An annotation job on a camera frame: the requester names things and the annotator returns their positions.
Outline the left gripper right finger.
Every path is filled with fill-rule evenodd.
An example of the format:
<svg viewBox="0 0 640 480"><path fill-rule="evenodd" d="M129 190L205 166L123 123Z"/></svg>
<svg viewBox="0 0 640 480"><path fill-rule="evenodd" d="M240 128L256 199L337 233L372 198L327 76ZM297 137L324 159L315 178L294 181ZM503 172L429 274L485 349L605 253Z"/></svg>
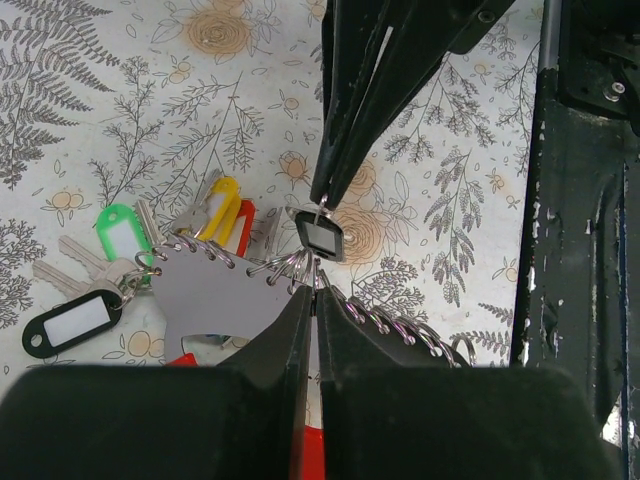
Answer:
<svg viewBox="0 0 640 480"><path fill-rule="evenodd" d="M404 365L317 300L330 479L617 479L616 449L552 369Z"/></svg>

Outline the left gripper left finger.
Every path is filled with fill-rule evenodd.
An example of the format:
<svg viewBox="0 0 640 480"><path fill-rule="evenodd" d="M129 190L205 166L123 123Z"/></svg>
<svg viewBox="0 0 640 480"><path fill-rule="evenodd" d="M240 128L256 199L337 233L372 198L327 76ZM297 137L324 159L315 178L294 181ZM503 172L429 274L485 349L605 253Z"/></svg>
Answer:
<svg viewBox="0 0 640 480"><path fill-rule="evenodd" d="M1 404L5 479L298 479L313 293L214 367L50 366Z"/></svg>

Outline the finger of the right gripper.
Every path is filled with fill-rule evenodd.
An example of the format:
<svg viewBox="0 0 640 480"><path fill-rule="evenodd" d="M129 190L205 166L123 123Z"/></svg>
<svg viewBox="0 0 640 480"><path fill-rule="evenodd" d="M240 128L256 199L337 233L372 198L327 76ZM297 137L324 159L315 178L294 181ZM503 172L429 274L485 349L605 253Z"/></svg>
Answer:
<svg viewBox="0 0 640 480"><path fill-rule="evenodd" d="M329 1L322 22L324 130L312 200L340 200L415 95L415 3Z"/></svg>
<svg viewBox="0 0 640 480"><path fill-rule="evenodd" d="M339 206L375 141L438 71L471 50L508 1L327 4L327 206Z"/></svg>

